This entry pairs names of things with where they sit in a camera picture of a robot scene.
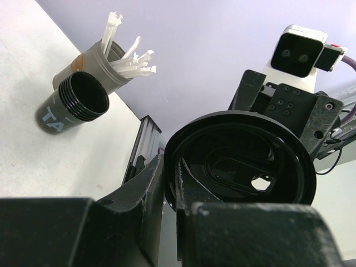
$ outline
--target camera lens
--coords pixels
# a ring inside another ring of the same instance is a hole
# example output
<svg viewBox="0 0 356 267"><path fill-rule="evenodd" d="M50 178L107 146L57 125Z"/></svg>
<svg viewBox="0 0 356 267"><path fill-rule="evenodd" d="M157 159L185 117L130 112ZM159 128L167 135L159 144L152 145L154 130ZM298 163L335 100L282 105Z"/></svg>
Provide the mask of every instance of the camera lens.
<svg viewBox="0 0 356 267"><path fill-rule="evenodd" d="M306 63L308 60L309 60L308 55L301 55L299 57L299 62L301 62L301 63Z"/></svg>
<svg viewBox="0 0 356 267"><path fill-rule="evenodd" d="M285 49L282 51L282 57L289 57L290 56L290 50L288 49Z"/></svg>

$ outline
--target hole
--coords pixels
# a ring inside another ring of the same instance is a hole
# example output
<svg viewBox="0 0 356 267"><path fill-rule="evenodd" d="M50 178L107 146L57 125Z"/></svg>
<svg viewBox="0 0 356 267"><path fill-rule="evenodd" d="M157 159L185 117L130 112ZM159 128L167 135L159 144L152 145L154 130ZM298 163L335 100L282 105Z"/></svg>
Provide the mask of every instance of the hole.
<svg viewBox="0 0 356 267"><path fill-rule="evenodd" d="M266 191L271 185L271 181L266 179L271 179L268 175L258 175L252 178L251 184L258 191Z"/></svg>
<svg viewBox="0 0 356 267"><path fill-rule="evenodd" d="M320 132L320 131L316 131L314 133L314 137L317 138L317 139L322 139L324 137L323 133Z"/></svg>
<svg viewBox="0 0 356 267"><path fill-rule="evenodd" d="M107 111L109 102L106 92L93 76L76 72L72 76L71 86L75 96L87 109L97 113Z"/></svg>
<svg viewBox="0 0 356 267"><path fill-rule="evenodd" d="M113 201L112 199L102 199L99 201L100 204L102 205L110 205L113 204L115 201Z"/></svg>
<svg viewBox="0 0 356 267"><path fill-rule="evenodd" d="M332 102L327 103L327 104L325 105L325 108L326 108L327 110L333 110L333 109L334 109L334 103L332 103Z"/></svg>

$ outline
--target black cylindrical container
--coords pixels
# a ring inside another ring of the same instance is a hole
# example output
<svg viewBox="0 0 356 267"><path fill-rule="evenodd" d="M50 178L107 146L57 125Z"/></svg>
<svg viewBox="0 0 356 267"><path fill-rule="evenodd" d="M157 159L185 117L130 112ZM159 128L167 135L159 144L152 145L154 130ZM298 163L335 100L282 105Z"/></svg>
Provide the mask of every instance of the black cylindrical container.
<svg viewBox="0 0 356 267"><path fill-rule="evenodd" d="M58 134L93 121L109 108L108 95L93 75L78 71L62 81L39 107L36 118L47 132Z"/></svg>

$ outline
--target cup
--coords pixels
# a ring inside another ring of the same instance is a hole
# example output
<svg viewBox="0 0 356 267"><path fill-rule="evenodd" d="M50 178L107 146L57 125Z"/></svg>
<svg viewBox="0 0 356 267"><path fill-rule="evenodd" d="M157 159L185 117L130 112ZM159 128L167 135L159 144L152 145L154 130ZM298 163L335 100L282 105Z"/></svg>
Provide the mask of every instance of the cup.
<svg viewBox="0 0 356 267"><path fill-rule="evenodd" d="M36 119L42 129L59 134L107 112L109 98L100 82L89 73L70 74L39 107Z"/></svg>
<svg viewBox="0 0 356 267"><path fill-rule="evenodd" d="M101 41L95 43L86 52L75 58L60 73L55 75L53 78L53 89L56 89L65 78L76 71L85 71L93 75L103 85L108 95L130 82L132 79L126 79L119 75L109 63L119 60L125 54L122 48L113 42L106 58L100 44Z"/></svg>

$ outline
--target threaded rim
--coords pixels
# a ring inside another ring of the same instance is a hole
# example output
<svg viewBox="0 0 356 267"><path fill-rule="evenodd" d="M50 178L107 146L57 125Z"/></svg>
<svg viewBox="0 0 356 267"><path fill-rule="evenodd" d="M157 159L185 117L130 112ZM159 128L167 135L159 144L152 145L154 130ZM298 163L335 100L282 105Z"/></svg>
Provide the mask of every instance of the threaded rim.
<svg viewBox="0 0 356 267"><path fill-rule="evenodd" d="M107 112L110 105L101 83L87 72L69 75L60 83L58 92L66 109L82 121L93 121Z"/></svg>

